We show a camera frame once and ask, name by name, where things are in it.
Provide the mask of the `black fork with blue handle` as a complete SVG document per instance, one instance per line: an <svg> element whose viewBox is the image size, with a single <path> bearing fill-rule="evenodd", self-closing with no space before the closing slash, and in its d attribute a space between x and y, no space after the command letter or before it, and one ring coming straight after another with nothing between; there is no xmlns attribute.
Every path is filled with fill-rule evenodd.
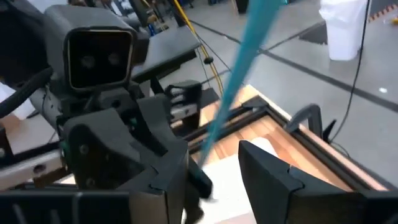
<svg viewBox="0 0 398 224"><path fill-rule="evenodd" d="M251 0L241 46L238 50L234 67L221 99L219 110L210 125L209 135L204 142L197 164L202 167L211 148L221 134L221 128L229 115L231 107L241 84L248 75L249 69L263 41L267 38L272 23L277 17L284 0Z"/></svg>

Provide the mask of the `black table clamp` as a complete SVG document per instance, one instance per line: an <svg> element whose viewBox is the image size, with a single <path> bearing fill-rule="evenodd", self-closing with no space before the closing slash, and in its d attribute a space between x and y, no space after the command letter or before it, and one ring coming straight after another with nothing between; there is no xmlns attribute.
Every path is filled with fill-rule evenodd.
<svg viewBox="0 0 398 224"><path fill-rule="evenodd" d="M330 133L334 128L334 125L336 123L336 120L334 119L322 132L322 139L326 142L326 143L330 143Z"/></svg>
<svg viewBox="0 0 398 224"><path fill-rule="evenodd" d="M288 133L299 129L300 123L307 120L308 128L316 136L322 138L322 114L321 109L316 104L309 104L296 112L289 122L284 125L284 130Z"/></svg>

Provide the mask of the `small black hazard-striped mat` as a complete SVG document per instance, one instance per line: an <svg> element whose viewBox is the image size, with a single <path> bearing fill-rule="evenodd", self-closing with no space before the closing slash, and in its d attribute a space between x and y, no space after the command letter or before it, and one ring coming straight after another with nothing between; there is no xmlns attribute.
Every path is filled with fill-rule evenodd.
<svg viewBox="0 0 398 224"><path fill-rule="evenodd" d="M375 21L379 17L385 16L387 13L397 8L398 0L372 0L369 7L368 22L370 23ZM326 45L327 34L325 22L322 22L311 28L309 31L300 34L299 39L313 44Z"/></svg>

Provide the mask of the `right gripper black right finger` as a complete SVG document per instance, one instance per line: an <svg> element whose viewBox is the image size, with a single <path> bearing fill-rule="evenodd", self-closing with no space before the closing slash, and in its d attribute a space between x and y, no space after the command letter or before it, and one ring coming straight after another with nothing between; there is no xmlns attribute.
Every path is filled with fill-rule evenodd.
<svg viewBox="0 0 398 224"><path fill-rule="evenodd" d="M344 190L249 141L239 142L238 159L257 224L351 224Z"/></svg>

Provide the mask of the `white trash bin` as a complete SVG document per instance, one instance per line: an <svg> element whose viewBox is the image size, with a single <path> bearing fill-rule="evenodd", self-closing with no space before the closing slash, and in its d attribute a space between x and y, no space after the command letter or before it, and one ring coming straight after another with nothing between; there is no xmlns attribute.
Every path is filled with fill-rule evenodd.
<svg viewBox="0 0 398 224"><path fill-rule="evenodd" d="M329 58L354 59L362 44L367 7L372 0L320 0L319 14L326 24Z"/></svg>

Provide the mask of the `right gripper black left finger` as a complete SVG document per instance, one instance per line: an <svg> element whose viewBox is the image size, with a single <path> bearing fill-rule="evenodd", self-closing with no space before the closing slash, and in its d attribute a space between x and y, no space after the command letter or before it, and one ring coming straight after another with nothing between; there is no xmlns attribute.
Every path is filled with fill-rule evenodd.
<svg viewBox="0 0 398 224"><path fill-rule="evenodd" d="M180 224L187 181L187 146L175 144L163 156L139 149L144 170L119 186L129 192L132 224Z"/></svg>

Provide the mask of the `dark grey desk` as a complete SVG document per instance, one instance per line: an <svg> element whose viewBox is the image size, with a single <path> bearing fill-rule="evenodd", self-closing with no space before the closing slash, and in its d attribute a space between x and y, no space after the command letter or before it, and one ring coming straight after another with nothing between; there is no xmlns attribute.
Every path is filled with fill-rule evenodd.
<svg viewBox="0 0 398 224"><path fill-rule="evenodd" d="M159 79L173 72L181 64L196 57L199 40L187 26L169 29L149 39L146 61L132 69L132 81L144 83Z"/></svg>

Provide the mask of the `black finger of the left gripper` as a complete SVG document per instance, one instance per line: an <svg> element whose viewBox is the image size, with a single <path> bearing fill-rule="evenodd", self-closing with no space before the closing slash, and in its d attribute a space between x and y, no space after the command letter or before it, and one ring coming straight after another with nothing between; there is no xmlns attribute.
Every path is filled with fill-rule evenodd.
<svg viewBox="0 0 398 224"><path fill-rule="evenodd" d="M137 105L138 139L143 144L158 156L177 149L189 153L188 142L174 135L170 127L171 103L165 95L138 99ZM188 181L196 187L201 198L209 198L213 183L191 157L188 157Z"/></svg>
<svg viewBox="0 0 398 224"><path fill-rule="evenodd" d="M195 189L185 191L184 209L186 213L184 224L196 224L203 218L204 212L200 207L199 194Z"/></svg>

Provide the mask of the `white plastic bin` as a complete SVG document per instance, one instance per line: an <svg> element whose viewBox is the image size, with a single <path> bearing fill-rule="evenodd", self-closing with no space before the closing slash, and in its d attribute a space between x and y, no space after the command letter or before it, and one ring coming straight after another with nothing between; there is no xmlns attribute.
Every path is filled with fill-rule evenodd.
<svg viewBox="0 0 398 224"><path fill-rule="evenodd" d="M239 144L242 142L277 156L270 141L261 137L250 141L239 140L230 156L219 157L212 151L203 171L212 180L213 191L209 199L200 200L204 215L195 224L256 224L238 160Z"/></svg>

